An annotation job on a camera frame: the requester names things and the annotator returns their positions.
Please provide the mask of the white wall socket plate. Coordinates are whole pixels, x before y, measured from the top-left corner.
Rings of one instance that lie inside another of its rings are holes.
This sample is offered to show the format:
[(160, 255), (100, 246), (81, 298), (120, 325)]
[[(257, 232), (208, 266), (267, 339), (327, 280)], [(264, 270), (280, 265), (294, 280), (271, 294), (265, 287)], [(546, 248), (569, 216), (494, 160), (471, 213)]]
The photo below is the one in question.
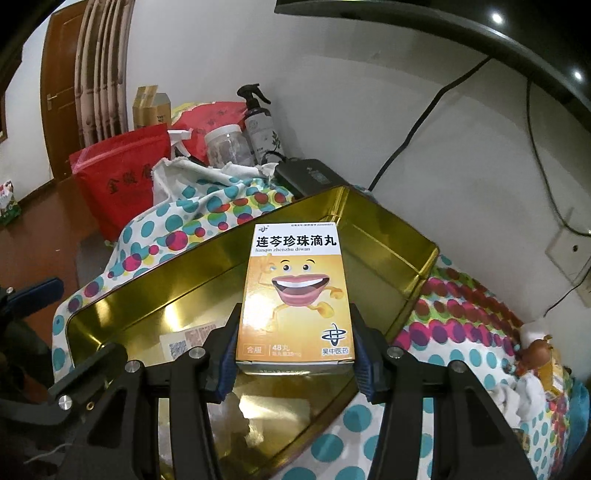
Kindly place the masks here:
[(590, 257), (589, 237), (576, 235), (561, 228), (546, 248), (546, 255), (567, 278), (583, 304), (590, 307)]

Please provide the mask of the red gift bag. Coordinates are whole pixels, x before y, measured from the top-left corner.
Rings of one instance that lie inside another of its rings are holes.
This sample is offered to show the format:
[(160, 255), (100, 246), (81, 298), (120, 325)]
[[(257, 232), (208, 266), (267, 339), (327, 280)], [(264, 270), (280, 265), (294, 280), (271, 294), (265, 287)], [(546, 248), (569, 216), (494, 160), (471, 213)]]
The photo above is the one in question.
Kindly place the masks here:
[(167, 126), (157, 124), (100, 141), (69, 156), (71, 172), (103, 238), (114, 242), (153, 205), (153, 166), (170, 154)]

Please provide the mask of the yellow medicine box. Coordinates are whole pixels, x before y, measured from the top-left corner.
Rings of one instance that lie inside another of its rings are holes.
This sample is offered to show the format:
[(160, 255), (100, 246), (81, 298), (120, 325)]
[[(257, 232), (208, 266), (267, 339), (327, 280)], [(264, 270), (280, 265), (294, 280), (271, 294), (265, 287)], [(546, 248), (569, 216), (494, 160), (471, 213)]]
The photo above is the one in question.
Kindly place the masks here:
[(249, 375), (338, 372), (356, 358), (338, 226), (253, 230), (235, 361)]
[(567, 389), (567, 371), (561, 362), (558, 349), (551, 347), (549, 361), (537, 370), (538, 377), (544, 388), (548, 401), (554, 401), (562, 396)]

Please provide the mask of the clear plastic jar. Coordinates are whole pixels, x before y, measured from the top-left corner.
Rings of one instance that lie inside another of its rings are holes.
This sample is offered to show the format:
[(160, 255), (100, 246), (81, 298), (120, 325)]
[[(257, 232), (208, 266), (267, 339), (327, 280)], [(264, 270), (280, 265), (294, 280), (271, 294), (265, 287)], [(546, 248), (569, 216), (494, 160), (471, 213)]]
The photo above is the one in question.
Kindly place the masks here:
[(207, 160), (214, 168), (228, 163), (252, 167), (256, 163), (242, 128), (237, 124), (218, 127), (207, 133), (204, 140)]

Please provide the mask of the brown haired figurine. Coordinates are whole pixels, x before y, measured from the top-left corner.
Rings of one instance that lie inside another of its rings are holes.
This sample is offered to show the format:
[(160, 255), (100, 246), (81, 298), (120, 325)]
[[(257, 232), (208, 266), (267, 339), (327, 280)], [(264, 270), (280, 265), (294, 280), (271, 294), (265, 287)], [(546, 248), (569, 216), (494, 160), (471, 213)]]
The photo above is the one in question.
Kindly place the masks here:
[(546, 335), (532, 341), (527, 348), (521, 348), (516, 355), (515, 375), (521, 377), (529, 371), (538, 370), (552, 359), (552, 336)]

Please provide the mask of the black set-top box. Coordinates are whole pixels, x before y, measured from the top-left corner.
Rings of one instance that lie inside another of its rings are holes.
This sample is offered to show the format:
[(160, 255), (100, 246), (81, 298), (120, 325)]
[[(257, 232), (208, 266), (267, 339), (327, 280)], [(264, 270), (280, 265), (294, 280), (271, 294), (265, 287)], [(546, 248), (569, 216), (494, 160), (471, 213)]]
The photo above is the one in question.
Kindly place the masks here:
[(274, 168), (273, 178), (280, 186), (287, 188), (295, 199), (349, 184), (318, 159), (288, 160), (278, 163)]

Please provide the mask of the gold cardboard box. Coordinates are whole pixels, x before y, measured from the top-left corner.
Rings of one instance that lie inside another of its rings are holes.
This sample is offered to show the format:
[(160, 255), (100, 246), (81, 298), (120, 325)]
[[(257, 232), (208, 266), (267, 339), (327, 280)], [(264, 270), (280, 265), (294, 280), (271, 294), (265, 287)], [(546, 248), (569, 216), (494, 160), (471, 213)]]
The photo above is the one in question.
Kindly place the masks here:
[(168, 95), (157, 85), (140, 86), (132, 104), (133, 127), (144, 128), (158, 124), (171, 125), (171, 103)]

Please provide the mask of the black spray bottle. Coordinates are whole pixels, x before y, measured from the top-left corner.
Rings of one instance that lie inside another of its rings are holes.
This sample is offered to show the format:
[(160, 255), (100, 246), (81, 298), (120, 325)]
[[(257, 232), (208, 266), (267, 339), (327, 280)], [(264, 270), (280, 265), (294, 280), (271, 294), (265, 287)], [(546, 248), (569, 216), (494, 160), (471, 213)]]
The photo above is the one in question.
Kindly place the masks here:
[(274, 126), (273, 116), (270, 110), (262, 105), (262, 103), (270, 105), (271, 101), (263, 95), (259, 83), (239, 87), (236, 95), (245, 99), (243, 124), (252, 151), (256, 155), (256, 162), (263, 165), (270, 159), (276, 158), (276, 154), (282, 156), (283, 143)]

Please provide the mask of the white spray bottle head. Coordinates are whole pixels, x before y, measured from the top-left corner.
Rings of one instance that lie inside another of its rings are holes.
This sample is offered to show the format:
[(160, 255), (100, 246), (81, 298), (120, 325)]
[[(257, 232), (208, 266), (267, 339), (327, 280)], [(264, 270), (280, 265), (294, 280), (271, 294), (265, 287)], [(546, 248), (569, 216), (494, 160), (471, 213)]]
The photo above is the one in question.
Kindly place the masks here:
[(184, 142), (191, 139), (192, 131), (183, 129), (168, 129), (167, 133), (169, 135), (170, 142), (170, 158), (174, 159), (178, 156), (189, 158), (191, 154), (184, 145)]

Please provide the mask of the wooden door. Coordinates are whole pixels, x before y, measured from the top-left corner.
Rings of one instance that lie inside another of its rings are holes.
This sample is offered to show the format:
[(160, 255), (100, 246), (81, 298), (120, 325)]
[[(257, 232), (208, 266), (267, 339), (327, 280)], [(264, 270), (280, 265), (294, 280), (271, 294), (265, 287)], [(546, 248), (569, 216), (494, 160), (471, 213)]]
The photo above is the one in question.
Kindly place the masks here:
[(80, 149), (74, 70), (86, 1), (65, 6), (49, 18), (40, 71), (40, 107), (48, 160), (56, 182), (71, 175), (69, 155)]

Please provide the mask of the polka dot tablecloth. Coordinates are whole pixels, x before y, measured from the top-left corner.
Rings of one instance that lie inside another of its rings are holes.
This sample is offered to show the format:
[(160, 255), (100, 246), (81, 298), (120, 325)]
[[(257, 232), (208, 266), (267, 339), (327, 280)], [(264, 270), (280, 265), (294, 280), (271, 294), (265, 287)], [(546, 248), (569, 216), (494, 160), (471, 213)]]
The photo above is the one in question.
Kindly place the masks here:
[[(65, 327), (71, 315), (181, 253), (294, 199), (263, 171), (240, 166), (207, 169), (175, 159), (160, 162), (152, 176), (155, 204), (124, 227), (103, 272), (56, 310), (52, 323), (56, 379), (84, 361), (74, 362), (67, 345)], [(204, 343), (207, 334), (224, 323), (161, 335), (162, 362)], [(486, 388), (514, 386), (506, 367), (515, 358), (517, 326), (517, 318), (493, 293), (440, 257), (394, 344), (434, 365), (463, 360)], [(221, 404), (209, 408), (211, 426), (222, 419)], [(366, 475), (382, 415), (380, 407), (356, 393), (324, 433), (275, 475), (297, 479)]]

